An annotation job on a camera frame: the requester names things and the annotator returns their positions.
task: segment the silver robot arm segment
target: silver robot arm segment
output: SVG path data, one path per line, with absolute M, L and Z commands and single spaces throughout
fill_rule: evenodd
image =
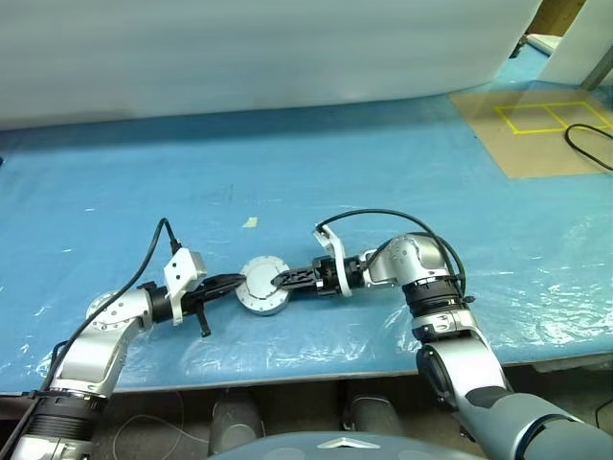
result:
M 200 284 L 206 269 L 200 255 L 187 248 L 176 251 L 164 273 L 166 286 L 148 283 L 127 291 L 83 330 L 57 367 L 50 391 L 37 396 L 11 459 L 89 459 L 94 431 L 132 339 L 153 323 L 172 319 L 178 324 L 188 314 L 198 315 L 201 326 L 206 324 L 203 302 L 234 290 L 243 281 L 237 275 L 218 275 Z M 87 316 L 114 294 L 96 299 Z
M 610 458 L 613 438 L 603 431 L 537 396 L 512 393 L 432 239 L 397 237 L 377 257 L 365 279 L 402 287 L 422 344 L 420 374 L 489 458 Z

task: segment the black wire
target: black wire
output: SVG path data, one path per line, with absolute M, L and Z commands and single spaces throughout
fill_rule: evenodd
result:
M 55 362 L 57 359 L 57 352 L 59 352 L 59 349 L 61 347 L 63 347 L 64 345 L 66 345 L 66 343 L 68 343 L 68 340 L 63 340 L 61 342 L 58 342 L 56 344 L 56 346 L 54 347 L 54 350 L 51 352 L 51 362 Z
M 443 256 L 443 260 L 445 262 L 445 264 L 447 265 L 447 269 L 449 270 L 449 276 L 451 277 L 455 277 L 455 271 L 453 269 L 453 265 L 451 264 L 451 261 L 449 260 L 449 254 L 447 253 L 446 249 L 445 249 L 445 245 L 442 241 L 442 239 L 440 239 L 435 233 L 434 231 L 432 231 L 432 229 L 426 225 L 425 222 L 423 222 L 422 220 L 411 216 L 409 214 L 405 214 L 405 213 L 401 213 L 400 211 L 394 211 L 393 209 L 380 209 L 380 208 L 367 208 L 367 209 L 355 209 L 352 211 L 348 211 L 346 213 L 342 213 L 342 214 L 337 214 L 336 216 L 332 216 L 331 218 L 326 218 L 325 220 L 319 222 L 317 224 L 317 226 L 315 227 L 317 231 L 321 232 L 324 225 L 328 225 L 331 222 L 334 222 L 336 220 L 340 220 L 340 219 L 344 219 L 344 218 L 348 218 L 351 216 L 357 216 L 360 214 L 387 214 L 390 216 L 397 216 L 399 218 L 403 218 L 403 219 L 407 219 L 412 221 L 413 223 L 415 223 L 416 225 L 418 225 L 419 227 L 421 227 L 423 230 L 425 230 L 425 233 L 428 237 L 430 237 L 432 240 L 434 240 L 434 242 L 437 244 L 437 246 L 439 247 L 439 250 L 441 251 L 441 255 Z M 375 251 L 375 253 L 373 254 L 373 256 L 369 259 L 370 261 L 372 261 L 376 256 L 378 256 L 380 254 L 380 252 L 385 249 L 385 246 L 388 244 L 389 242 L 386 241 L 385 243 L 383 243 L 381 246 L 379 246 L 379 248 Z
M 45 378 L 45 380 L 42 382 L 42 385 L 40 385 L 40 391 L 49 390 L 51 386 L 51 382 L 53 381 L 54 375 L 57 371 L 58 365 L 64 360 L 64 358 L 66 357 L 66 354 L 68 353 L 68 350 L 70 350 L 70 347 L 73 345 L 73 343 L 75 343 L 75 340 L 77 340 L 77 338 L 79 337 L 79 335 L 81 335 L 81 333 L 85 330 L 85 328 L 87 328 L 87 326 L 89 326 L 92 323 L 92 321 L 94 321 L 94 319 L 96 319 L 96 317 L 104 311 L 104 309 L 106 309 L 109 305 L 111 305 L 113 302 L 119 299 L 122 295 L 124 295 L 127 292 L 127 290 L 130 289 L 134 285 L 134 283 L 136 283 L 136 281 L 141 277 L 141 275 L 147 268 L 149 261 L 151 260 L 151 256 L 153 255 L 155 246 L 157 245 L 157 242 L 160 239 L 160 233 L 162 232 L 162 227 L 164 226 L 166 226 L 166 229 L 169 234 L 170 245 L 176 246 L 178 244 L 176 238 L 174 237 L 174 234 L 172 233 L 172 229 L 170 228 L 169 221 L 166 218 L 161 218 L 160 221 L 157 223 L 157 226 L 155 227 L 153 238 L 151 239 L 151 243 L 149 244 L 147 254 L 145 255 L 145 258 L 143 259 L 141 266 L 139 266 L 138 270 L 136 270 L 136 273 L 134 273 L 132 278 L 130 278 L 130 280 L 121 289 L 119 289 L 116 293 L 114 293 L 111 297 L 109 297 L 92 314 L 90 314 L 87 318 L 85 318 L 85 320 L 80 324 L 80 326 L 73 332 L 70 338 L 66 340 L 66 343 L 61 349 L 61 352 L 57 354 L 56 360 L 50 363 L 49 372 L 47 373 L 47 377 Z
M 603 410 L 605 407 L 607 407 L 608 405 L 610 405 L 611 403 L 613 403 L 613 398 L 611 398 L 609 401 L 607 402 L 603 402 L 601 405 L 599 405 L 596 410 L 594 411 L 594 418 L 596 419 L 596 428 L 600 428 L 601 427 L 601 421 L 599 420 L 599 414 L 601 412 L 601 410 Z
M 611 134 L 609 134 L 608 132 L 604 132 L 603 130 L 598 129 L 595 126 L 586 125 L 584 123 L 575 123 L 574 125 L 568 126 L 566 128 L 566 130 L 564 131 L 564 140 L 566 141 L 566 143 L 569 146 L 571 146 L 573 149 L 575 149 L 576 151 L 578 151 L 582 155 L 588 157 L 590 160 L 594 161 L 595 163 L 598 163 L 599 165 L 601 165 L 606 170 L 609 170 L 609 171 L 613 172 L 613 166 L 607 165 L 606 163 L 604 163 L 599 158 L 596 158 L 594 155 L 588 153 L 587 151 L 585 151 L 584 149 L 579 147 L 577 144 L 575 144 L 575 142 L 571 139 L 571 135 L 570 135 L 571 129 L 573 129 L 575 127 L 585 127 L 587 129 L 591 129 L 592 131 L 598 132 L 599 134 L 602 134 L 603 136 L 606 136 L 606 137 L 608 137 L 609 139 L 612 139 L 612 140 L 613 140 L 613 136 Z
M 362 271 L 366 271 L 369 269 L 369 267 L 373 264 L 373 262 L 376 260 L 376 258 L 378 257 L 379 254 L 381 254 L 381 252 L 383 252 L 383 249 L 385 249 L 388 244 L 390 242 L 392 242 L 393 239 L 389 239 L 387 240 L 385 243 L 383 243 L 381 246 L 379 246 L 376 251 L 373 253 L 372 256 L 370 256 L 366 263 L 364 264 L 364 266 L 362 266 Z

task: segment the cardboard sheet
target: cardboard sheet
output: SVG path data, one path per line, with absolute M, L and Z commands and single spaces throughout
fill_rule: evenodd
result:
M 566 127 L 574 123 L 611 132 L 613 112 L 585 91 L 466 93 L 450 98 L 510 178 L 604 172 L 564 141 Z M 613 143 L 605 136 L 575 129 L 572 139 L 601 160 L 613 161 Z

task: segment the floor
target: floor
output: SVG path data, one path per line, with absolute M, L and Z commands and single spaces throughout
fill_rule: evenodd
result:
M 599 370 L 572 369 L 539 374 L 532 367 L 511 367 L 507 375 L 516 391 L 530 391 L 560 407 L 595 423 L 594 410 L 613 397 L 612 366 Z M 371 392 L 387 396 L 396 407 L 407 436 L 439 445 L 483 454 L 478 446 L 459 435 L 457 422 L 441 408 L 417 376 L 387 379 L 351 380 L 350 391 Z M 261 411 L 267 434 L 301 430 L 337 430 L 341 400 L 347 384 L 320 381 L 254 387 L 251 392 Z M 193 436 L 207 439 L 212 408 L 218 391 L 185 391 L 185 429 Z M 181 437 L 176 449 L 177 433 L 150 419 L 137 419 L 120 427 L 136 414 L 160 417 L 179 425 L 181 400 L 177 393 L 118 394 L 105 413 L 96 437 L 95 458 L 113 459 L 116 438 L 118 460 L 134 459 L 201 459 L 207 444 Z M 613 434 L 613 404 L 600 413 L 602 428 Z

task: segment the white wall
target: white wall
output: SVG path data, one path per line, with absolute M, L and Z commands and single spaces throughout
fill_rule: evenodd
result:
M 0 127 L 422 96 L 491 80 L 540 0 L 1 0 Z

